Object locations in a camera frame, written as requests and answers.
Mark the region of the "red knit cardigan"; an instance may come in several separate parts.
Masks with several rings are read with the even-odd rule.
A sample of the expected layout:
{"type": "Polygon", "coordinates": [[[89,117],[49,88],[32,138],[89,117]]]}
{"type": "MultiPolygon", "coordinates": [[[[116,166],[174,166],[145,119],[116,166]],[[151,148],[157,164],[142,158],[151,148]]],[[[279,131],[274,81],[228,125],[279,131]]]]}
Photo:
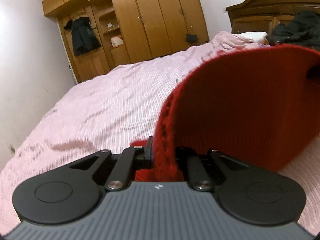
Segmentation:
{"type": "Polygon", "coordinates": [[[177,147],[211,148],[279,171],[319,135],[319,52],[300,46],[239,50],[193,70],[162,106],[153,167],[136,181],[180,181],[177,147]]]}

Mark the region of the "black clothes pile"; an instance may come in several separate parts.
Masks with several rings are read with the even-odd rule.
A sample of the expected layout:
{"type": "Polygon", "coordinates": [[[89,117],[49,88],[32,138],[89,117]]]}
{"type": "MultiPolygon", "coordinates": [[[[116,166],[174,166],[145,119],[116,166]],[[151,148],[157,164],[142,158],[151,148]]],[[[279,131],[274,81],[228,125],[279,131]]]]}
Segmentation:
{"type": "Polygon", "coordinates": [[[288,24],[276,25],[267,39],[271,46],[293,44],[319,51],[319,14],[299,12],[288,24]]]}

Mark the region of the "pink checked bed sheet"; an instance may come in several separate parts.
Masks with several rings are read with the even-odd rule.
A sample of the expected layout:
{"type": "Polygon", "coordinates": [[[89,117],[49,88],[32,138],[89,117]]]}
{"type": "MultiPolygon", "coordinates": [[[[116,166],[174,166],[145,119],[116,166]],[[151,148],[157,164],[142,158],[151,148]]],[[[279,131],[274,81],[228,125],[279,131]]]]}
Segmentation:
{"type": "MultiPolygon", "coordinates": [[[[154,137],[168,96],[193,70],[219,55],[270,48],[222,31],[206,44],[151,61],[117,66],[74,86],[46,113],[1,171],[1,234],[20,219],[12,195],[23,181],[100,150],[113,154],[154,137]]],[[[313,139],[319,142],[319,135],[313,139]]],[[[319,152],[304,150],[283,169],[303,187],[300,224],[319,232],[319,152]]]]}

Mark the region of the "black satin bow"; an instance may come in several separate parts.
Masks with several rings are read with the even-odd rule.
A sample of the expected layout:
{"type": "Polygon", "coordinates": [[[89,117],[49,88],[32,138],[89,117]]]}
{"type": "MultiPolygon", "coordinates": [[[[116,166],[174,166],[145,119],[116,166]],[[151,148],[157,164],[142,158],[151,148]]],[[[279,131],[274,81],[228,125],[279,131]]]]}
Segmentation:
{"type": "Polygon", "coordinates": [[[306,72],[306,78],[309,80],[320,80],[320,65],[310,67],[306,72]]]}

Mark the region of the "hanging black coat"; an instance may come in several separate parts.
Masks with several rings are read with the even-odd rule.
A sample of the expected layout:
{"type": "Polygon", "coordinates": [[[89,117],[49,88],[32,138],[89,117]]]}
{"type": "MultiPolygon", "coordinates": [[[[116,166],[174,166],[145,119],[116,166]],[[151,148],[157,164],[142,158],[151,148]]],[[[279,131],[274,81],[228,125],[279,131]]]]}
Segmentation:
{"type": "Polygon", "coordinates": [[[80,17],[69,20],[64,26],[65,30],[71,31],[73,53],[75,57],[99,49],[101,44],[97,39],[89,17],[80,17]]]}

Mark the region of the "white red item on shelf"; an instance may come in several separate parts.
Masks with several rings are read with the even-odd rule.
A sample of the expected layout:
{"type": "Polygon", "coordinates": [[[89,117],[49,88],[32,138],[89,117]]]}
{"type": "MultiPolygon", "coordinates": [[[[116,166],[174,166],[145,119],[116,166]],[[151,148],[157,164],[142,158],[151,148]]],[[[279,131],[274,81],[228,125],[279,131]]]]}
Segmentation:
{"type": "Polygon", "coordinates": [[[112,44],[112,47],[114,47],[114,48],[124,44],[122,36],[121,35],[116,35],[116,36],[111,37],[111,44],[112,44]]]}

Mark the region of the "white pillow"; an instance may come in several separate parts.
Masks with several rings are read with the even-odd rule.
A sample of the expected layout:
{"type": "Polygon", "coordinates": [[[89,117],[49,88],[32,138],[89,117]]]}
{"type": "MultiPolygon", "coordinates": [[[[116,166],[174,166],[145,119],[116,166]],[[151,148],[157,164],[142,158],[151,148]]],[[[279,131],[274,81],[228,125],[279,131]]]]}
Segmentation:
{"type": "Polygon", "coordinates": [[[240,33],[239,36],[254,42],[259,42],[261,44],[265,44],[267,42],[267,33],[264,31],[250,31],[240,33]]]}

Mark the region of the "wooden wardrobe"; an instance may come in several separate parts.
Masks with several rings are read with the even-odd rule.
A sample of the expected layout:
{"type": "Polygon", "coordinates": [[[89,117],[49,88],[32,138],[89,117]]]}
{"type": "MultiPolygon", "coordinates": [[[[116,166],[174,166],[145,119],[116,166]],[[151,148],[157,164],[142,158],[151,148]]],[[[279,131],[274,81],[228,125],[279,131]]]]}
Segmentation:
{"type": "Polygon", "coordinates": [[[76,81],[208,42],[200,0],[44,0],[44,15],[57,19],[76,81]],[[101,47],[75,57],[69,20],[89,17],[101,47]],[[112,47],[111,37],[124,44],[112,47]]]}

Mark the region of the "dark wooden headboard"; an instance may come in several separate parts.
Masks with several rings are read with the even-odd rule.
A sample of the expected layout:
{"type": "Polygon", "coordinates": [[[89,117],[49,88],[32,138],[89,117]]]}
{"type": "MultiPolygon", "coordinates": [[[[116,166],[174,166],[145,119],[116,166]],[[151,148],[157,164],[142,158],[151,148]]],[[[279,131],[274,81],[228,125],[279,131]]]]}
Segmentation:
{"type": "Polygon", "coordinates": [[[245,0],[226,8],[232,33],[265,31],[290,22],[301,11],[319,13],[319,0],[245,0]]]}

